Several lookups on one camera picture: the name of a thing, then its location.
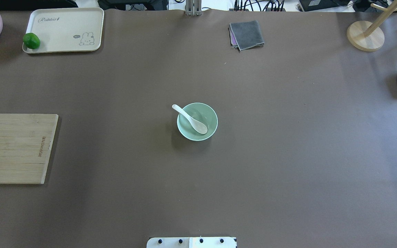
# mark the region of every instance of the white floor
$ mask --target white floor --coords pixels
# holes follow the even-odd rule
[[[252,7],[254,8],[254,11],[259,11],[259,7],[255,0],[251,0]],[[286,11],[298,11],[296,5],[298,4],[298,0],[284,0],[284,9]],[[98,2],[97,0],[75,0],[77,5],[80,8],[86,8],[86,7],[98,7]],[[230,8],[234,7],[234,2],[235,0],[202,0],[202,8],[211,8],[211,9],[219,9],[219,10],[229,10]],[[260,6],[263,9],[264,6],[266,6],[267,2],[260,2]],[[169,0],[169,9],[180,9],[184,10],[185,9],[185,2],[183,3],[177,3],[174,0]],[[343,7],[336,7],[336,8],[329,8],[329,9],[322,9],[322,10],[316,10],[313,12],[355,12],[355,10],[352,7],[352,4],[348,6],[343,6]]]

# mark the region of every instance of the round wooden base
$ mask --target round wooden base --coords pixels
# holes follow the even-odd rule
[[[364,36],[364,32],[371,24],[368,21],[358,21],[348,27],[347,38],[357,49],[365,52],[375,52],[383,46],[384,33],[379,27],[369,36]]]

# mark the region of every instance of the green lime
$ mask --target green lime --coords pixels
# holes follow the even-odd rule
[[[28,47],[30,49],[37,49],[37,48],[39,48],[39,45],[41,44],[41,41],[34,33],[24,34],[22,41],[24,41],[24,44],[26,45],[26,47]]]

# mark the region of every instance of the towel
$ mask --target towel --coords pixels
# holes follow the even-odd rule
[[[257,20],[251,22],[232,22],[229,24],[232,47],[240,51],[256,46],[263,46],[260,24]]]

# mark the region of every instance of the white spoon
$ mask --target white spoon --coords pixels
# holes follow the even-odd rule
[[[201,123],[200,121],[192,118],[188,113],[186,113],[181,107],[179,107],[177,104],[173,104],[172,108],[179,112],[181,115],[183,115],[189,123],[191,123],[192,128],[194,128],[195,131],[197,131],[200,134],[206,134],[208,132],[208,127],[205,126],[205,124]]]

